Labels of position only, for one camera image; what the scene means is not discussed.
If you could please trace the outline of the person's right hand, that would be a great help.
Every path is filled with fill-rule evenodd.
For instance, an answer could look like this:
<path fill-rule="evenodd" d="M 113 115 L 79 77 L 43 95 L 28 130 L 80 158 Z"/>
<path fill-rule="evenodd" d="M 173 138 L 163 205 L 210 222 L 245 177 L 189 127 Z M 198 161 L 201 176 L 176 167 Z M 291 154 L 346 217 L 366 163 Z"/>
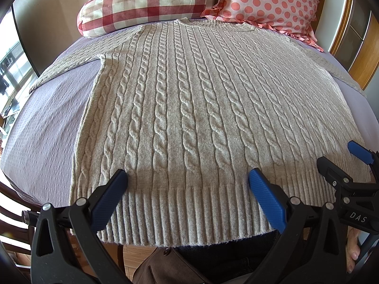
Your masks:
<path fill-rule="evenodd" d="M 347 272 L 351 274 L 355 268 L 355 262 L 360 254 L 360 247 L 358 245 L 358 236 L 360 230 L 348 227 L 347 230 L 347 244 L 346 244 L 346 267 Z"/>

